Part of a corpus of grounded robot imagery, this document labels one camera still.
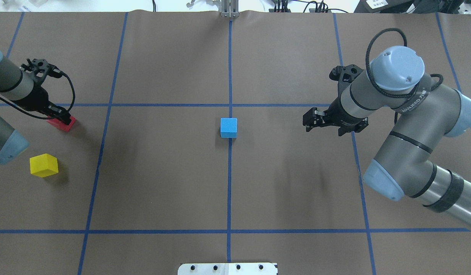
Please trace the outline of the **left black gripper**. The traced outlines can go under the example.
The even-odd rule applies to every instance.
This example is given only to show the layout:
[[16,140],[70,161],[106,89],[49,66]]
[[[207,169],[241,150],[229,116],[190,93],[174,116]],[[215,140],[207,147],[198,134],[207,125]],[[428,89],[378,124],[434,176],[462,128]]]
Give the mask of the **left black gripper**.
[[69,111],[61,106],[50,104],[47,91],[41,86],[34,86],[30,94],[23,99],[23,109],[30,112],[39,112],[43,115],[61,115],[46,120],[52,125],[71,125],[72,116]]

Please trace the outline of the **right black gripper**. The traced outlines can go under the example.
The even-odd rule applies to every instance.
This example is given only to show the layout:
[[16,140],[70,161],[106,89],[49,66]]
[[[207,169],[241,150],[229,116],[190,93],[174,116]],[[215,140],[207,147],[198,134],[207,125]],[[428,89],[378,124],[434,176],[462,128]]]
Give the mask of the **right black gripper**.
[[340,98],[335,99],[325,112],[319,111],[318,108],[310,108],[304,113],[303,120],[310,121],[305,125],[306,132],[310,132],[314,128],[336,126],[338,127],[338,136],[351,132],[359,133],[369,125],[368,117],[357,118],[349,115],[344,110]]

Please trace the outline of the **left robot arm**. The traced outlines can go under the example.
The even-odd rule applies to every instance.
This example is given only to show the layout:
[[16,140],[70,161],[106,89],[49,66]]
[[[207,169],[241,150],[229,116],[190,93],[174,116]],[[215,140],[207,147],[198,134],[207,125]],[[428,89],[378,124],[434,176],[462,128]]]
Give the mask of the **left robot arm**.
[[[27,116],[46,120],[68,132],[76,121],[70,113],[75,94],[69,108],[52,103],[42,87],[47,77],[64,77],[72,84],[64,71],[45,59],[27,59],[26,64],[17,66],[0,51],[0,101]],[[0,116],[0,165],[8,164],[28,146],[29,142],[23,135]]]

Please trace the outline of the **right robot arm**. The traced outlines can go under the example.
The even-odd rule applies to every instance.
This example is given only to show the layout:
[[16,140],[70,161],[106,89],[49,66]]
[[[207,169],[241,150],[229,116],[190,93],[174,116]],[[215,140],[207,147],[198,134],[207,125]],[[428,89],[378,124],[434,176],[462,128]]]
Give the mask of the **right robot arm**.
[[435,81],[415,51],[392,46],[370,61],[369,69],[337,66],[329,77],[338,97],[326,111],[311,108],[302,117],[309,132],[336,126],[338,135],[361,132],[382,107],[400,115],[364,173],[370,188],[392,201],[404,196],[448,214],[471,229],[471,182],[429,160],[441,138],[471,127],[471,99]]

